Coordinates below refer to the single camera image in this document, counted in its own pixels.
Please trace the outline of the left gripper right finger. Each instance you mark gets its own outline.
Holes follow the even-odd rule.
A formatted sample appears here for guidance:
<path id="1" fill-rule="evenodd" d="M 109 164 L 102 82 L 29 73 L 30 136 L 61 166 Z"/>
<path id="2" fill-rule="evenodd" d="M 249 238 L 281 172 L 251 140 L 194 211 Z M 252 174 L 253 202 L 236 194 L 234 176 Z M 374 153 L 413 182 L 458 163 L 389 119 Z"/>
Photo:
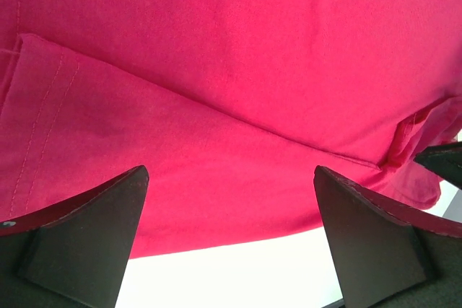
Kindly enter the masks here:
<path id="1" fill-rule="evenodd" d="M 461 223 L 327 167 L 314 186 L 344 307 L 461 306 Z"/>

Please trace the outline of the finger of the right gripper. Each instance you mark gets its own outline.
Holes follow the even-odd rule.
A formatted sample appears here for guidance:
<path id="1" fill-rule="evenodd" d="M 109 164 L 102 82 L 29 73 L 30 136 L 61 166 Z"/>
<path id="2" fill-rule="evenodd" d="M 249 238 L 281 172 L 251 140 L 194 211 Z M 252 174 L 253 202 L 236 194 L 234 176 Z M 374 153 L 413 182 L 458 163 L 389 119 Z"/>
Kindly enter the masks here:
<path id="1" fill-rule="evenodd" d="M 458 189 L 462 188 L 462 143 L 429 146 L 414 161 Z"/>

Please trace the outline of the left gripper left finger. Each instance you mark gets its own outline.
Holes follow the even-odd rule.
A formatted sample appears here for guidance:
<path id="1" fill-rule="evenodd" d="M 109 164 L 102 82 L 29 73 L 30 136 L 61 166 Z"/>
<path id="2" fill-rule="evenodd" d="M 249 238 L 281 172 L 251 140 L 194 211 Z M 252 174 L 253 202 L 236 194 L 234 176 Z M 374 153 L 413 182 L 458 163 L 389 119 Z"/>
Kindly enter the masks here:
<path id="1" fill-rule="evenodd" d="M 1 222 L 1 306 L 114 307 L 144 206 L 146 167 Z"/>

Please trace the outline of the magenta t shirt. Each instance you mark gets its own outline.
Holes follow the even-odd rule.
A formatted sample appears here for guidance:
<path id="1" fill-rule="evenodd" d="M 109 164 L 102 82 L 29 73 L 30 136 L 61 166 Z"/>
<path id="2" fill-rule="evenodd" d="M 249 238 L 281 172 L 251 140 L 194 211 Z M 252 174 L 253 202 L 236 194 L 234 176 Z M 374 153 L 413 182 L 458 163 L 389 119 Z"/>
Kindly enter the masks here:
<path id="1" fill-rule="evenodd" d="M 135 258 L 321 225 L 322 165 L 418 209 L 461 0 L 1 0 L 1 219 L 143 165 Z"/>

